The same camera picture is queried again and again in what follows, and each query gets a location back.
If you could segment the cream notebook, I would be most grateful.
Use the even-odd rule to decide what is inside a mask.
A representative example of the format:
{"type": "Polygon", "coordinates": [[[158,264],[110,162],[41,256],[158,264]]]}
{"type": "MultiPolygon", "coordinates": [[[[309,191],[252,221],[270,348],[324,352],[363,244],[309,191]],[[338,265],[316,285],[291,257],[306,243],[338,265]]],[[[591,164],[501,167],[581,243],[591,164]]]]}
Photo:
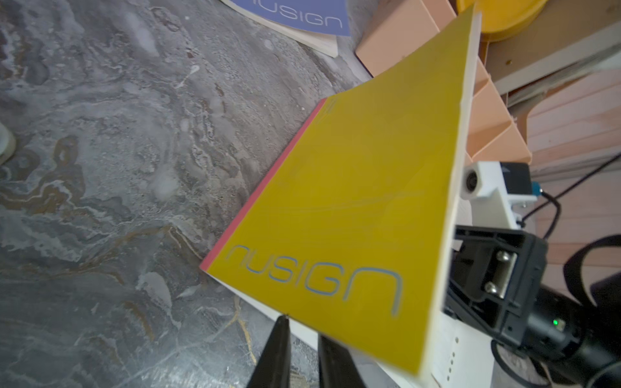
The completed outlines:
{"type": "Polygon", "coordinates": [[[417,380],[358,352],[352,356],[368,387],[374,387],[371,380],[381,376],[400,387],[490,387],[494,365],[490,342],[489,336],[444,315],[428,378],[417,380]]]}

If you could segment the yellow notebook pink spine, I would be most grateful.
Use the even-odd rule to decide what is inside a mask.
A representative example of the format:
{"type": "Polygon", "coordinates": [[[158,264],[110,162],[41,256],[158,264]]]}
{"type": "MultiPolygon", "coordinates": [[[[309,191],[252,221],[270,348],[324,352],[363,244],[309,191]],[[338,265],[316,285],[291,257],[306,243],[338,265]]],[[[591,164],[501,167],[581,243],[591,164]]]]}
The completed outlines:
{"type": "Polygon", "coordinates": [[[454,239],[481,15],[322,100],[202,263],[221,283],[416,380],[454,239]]]}

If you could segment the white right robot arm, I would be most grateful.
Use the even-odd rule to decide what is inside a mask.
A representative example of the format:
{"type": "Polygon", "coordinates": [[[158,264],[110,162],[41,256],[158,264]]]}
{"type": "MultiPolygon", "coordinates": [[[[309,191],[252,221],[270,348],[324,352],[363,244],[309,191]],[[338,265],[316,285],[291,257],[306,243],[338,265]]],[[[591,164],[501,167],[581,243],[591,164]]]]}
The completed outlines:
{"type": "Polygon", "coordinates": [[[582,279],[590,252],[618,248],[607,236],[564,266],[570,296],[543,286],[548,244],[524,231],[458,226],[444,310],[521,357],[583,387],[620,385],[620,307],[591,302],[582,279]]]}

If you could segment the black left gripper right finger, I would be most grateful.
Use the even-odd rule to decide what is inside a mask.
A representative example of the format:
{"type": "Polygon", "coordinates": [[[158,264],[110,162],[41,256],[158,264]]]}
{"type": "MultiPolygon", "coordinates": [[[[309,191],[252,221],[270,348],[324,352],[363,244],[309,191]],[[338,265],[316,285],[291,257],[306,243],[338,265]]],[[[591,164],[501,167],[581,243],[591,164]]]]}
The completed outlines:
{"type": "Polygon", "coordinates": [[[348,349],[320,336],[318,358],[321,388],[365,388],[348,349]]]}

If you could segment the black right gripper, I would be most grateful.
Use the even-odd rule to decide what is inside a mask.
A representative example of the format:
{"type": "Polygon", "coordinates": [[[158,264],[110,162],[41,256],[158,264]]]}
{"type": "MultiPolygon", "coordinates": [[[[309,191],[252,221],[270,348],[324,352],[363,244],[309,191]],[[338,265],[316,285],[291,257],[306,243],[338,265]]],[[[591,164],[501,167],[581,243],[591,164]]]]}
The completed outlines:
{"type": "Polygon", "coordinates": [[[519,347],[527,331],[548,243],[519,230],[457,226],[444,313],[494,340],[519,347]]]}

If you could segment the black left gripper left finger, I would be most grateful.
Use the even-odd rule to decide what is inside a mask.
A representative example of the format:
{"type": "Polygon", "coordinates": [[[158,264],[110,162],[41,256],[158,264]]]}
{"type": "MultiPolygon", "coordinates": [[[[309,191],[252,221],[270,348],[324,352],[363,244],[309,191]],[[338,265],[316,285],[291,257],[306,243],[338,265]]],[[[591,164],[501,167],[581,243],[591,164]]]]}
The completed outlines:
{"type": "Polygon", "coordinates": [[[291,334],[289,317],[278,317],[247,388],[290,388],[291,334]]]}

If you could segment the purple notebook green spine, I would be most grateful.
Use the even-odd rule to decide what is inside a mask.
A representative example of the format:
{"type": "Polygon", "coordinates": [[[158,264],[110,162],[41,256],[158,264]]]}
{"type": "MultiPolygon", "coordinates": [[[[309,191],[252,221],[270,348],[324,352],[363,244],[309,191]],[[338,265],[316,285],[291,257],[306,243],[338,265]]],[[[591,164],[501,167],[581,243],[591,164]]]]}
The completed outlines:
{"type": "Polygon", "coordinates": [[[239,14],[331,58],[350,35],[345,0],[223,0],[239,14]]]}

